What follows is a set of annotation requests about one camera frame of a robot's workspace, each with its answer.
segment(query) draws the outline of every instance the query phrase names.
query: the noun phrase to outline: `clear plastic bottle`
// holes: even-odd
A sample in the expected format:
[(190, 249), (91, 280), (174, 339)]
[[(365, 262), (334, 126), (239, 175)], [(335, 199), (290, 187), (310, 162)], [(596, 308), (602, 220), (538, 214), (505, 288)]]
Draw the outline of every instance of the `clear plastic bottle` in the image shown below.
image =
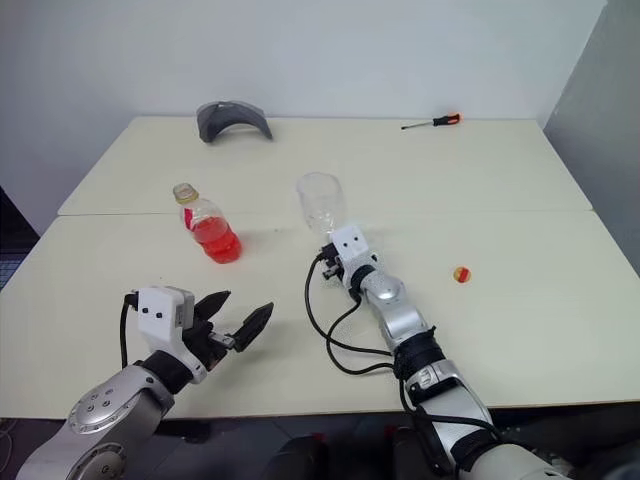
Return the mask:
[(311, 172), (296, 184), (304, 219), (312, 232), (327, 234), (344, 226), (346, 204), (340, 181), (328, 173)]
[(182, 224), (207, 255), (218, 263), (230, 263), (240, 257), (240, 240), (213, 202), (200, 198), (198, 191), (189, 183), (173, 187), (173, 196), (181, 206)]

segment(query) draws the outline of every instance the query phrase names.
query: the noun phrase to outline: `white wall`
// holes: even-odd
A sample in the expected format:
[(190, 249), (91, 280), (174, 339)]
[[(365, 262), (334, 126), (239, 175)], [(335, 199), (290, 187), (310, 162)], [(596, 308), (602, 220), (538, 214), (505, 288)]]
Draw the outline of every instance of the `white wall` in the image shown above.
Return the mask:
[(215, 99), (544, 125), (604, 2), (0, 0), (0, 183), (42, 232), (133, 115)]

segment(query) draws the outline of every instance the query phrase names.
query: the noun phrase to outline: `plastic bottle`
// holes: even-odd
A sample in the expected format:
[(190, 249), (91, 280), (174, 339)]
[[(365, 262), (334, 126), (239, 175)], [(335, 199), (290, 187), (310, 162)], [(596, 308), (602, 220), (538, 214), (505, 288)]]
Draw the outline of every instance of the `plastic bottle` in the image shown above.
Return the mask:
[(213, 202), (200, 198), (198, 191), (189, 183), (173, 187), (173, 196), (181, 206), (182, 224), (207, 255), (218, 263), (230, 263), (240, 257), (240, 240)]

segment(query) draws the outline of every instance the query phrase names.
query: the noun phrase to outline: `black cable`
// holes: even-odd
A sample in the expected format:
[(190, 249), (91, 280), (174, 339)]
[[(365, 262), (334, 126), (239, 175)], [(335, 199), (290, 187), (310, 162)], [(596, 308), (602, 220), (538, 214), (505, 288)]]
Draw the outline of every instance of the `black cable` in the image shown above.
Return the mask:
[(411, 407), (409, 407), (409, 404), (407, 403), (407, 399), (405, 397), (404, 382), (400, 380), (398, 383), (400, 385), (400, 402), (402, 403), (402, 408), (408, 414), (414, 415), (418, 418), (422, 418), (423, 420), (427, 420), (430, 422), (459, 423), (462, 425), (473, 425), (476, 427), (484, 428), (485, 430), (491, 432), (491, 434), (493, 434), (497, 441), (501, 443), (504, 441), (500, 430), (498, 430), (495, 425), (492, 425), (489, 422), (485, 422), (484, 420), (478, 420), (477, 418), (468, 417), (452, 417), (449, 415), (431, 415), (424, 410), (413, 410)]
[(320, 326), (318, 325), (318, 322), (316, 322), (316, 319), (313, 316), (313, 312), (311, 311), (311, 302), (309, 301), (309, 286), (311, 285), (311, 278), (313, 277), (313, 272), (316, 269), (316, 265), (318, 265), (318, 263), (322, 259), (323, 259), (322, 255), (318, 255), (316, 258), (313, 259), (313, 262), (311, 262), (311, 267), (309, 268), (309, 273), (307, 273), (307, 279), (304, 282), (304, 304), (305, 304), (305, 307), (307, 309), (307, 315), (309, 317), (309, 321), (311, 322), (311, 325), (313, 326), (313, 328), (327, 342), (330, 342), (330, 343), (332, 343), (333, 345), (335, 345), (337, 347), (344, 348), (345, 350), (350, 350), (352, 352), (372, 353), (372, 354), (375, 354), (375, 355), (385, 355), (387, 357), (390, 357), (391, 353), (389, 353), (389, 352), (387, 352), (385, 350), (377, 350), (375, 348), (354, 347), (353, 345), (347, 345), (346, 343), (339, 342), (338, 340), (335, 340), (335, 339), (331, 338), (329, 335), (327, 335), (326, 333), (324, 333), (324, 331), (320, 328)]
[(331, 328), (329, 328), (329, 331), (327, 332), (326, 336), (325, 336), (325, 346), (327, 347), (327, 354), (329, 355), (329, 358), (331, 359), (331, 361), (333, 362), (333, 364), (338, 367), (339, 370), (343, 371), (344, 373), (348, 373), (349, 375), (363, 375), (365, 373), (369, 373), (372, 372), (374, 370), (378, 370), (380, 368), (391, 368), (393, 369), (393, 365), (391, 363), (376, 363), (374, 365), (370, 365), (366, 368), (360, 369), (360, 370), (352, 370), (350, 368), (345, 367), (344, 365), (342, 365), (338, 359), (335, 357), (335, 355), (333, 354), (333, 352), (331, 351), (331, 340), (333, 340), (333, 337), (331, 336), (333, 334), (333, 331), (336, 329), (336, 327), (340, 324), (340, 322), (342, 322), (345, 318), (347, 318), (349, 315), (351, 315), (353, 312), (355, 312), (360, 305), (362, 304), (362, 299), (360, 298), (360, 295), (353, 295), (352, 296), (353, 299), (355, 300), (356, 304), (351, 307), (349, 310), (347, 310), (345, 313), (343, 313), (342, 315), (340, 315), (340, 317), (338, 317), (338, 319), (333, 322), (333, 324), (331, 325)]
[(122, 311), (120, 312), (120, 358), (122, 360), (122, 368), (125, 368), (129, 362), (127, 360), (127, 313), (129, 304), (125, 298), (122, 302)]

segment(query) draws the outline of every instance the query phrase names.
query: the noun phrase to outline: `table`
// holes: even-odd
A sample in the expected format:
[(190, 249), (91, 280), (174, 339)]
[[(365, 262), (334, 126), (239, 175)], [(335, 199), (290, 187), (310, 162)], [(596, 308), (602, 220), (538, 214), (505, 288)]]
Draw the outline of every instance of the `table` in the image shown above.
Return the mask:
[[(317, 244), (302, 220), (229, 219), (246, 251), (217, 265), (175, 214), (58, 218), (0, 292), (0, 416), (65, 417), (82, 393), (115, 373), (122, 296), (149, 284), (196, 297), (230, 289), (216, 321), (223, 332), (275, 302), (256, 343), (185, 389), (171, 417), (400, 409), (390, 373), (342, 374), (311, 329), (302, 290)], [(361, 226), (489, 406), (640, 399), (632, 380), (640, 279), (593, 212), (363, 212)], [(453, 280), (458, 265), (471, 269), (471, 282)], [(311, 302), (325, 328), (350, 306), (344, 290), (319, 274)], [(338, 338), (383, 345), (366, 308), (345, 323)], [(133, 315), (128, 327), (130, 359), (143, 358)], [(341, 358), (354, 367), (373, 361)]]
[(311, 171), (340, 178), (353, 216), (591, 208), (534, 120), (410, 122), (275, 118), (274, 142), (245, 127), (206, 145), (193, 118), (137, 118), (59, 214), (175, 213), (173, 185), (191, 182), (226, 213), (298, 216)]

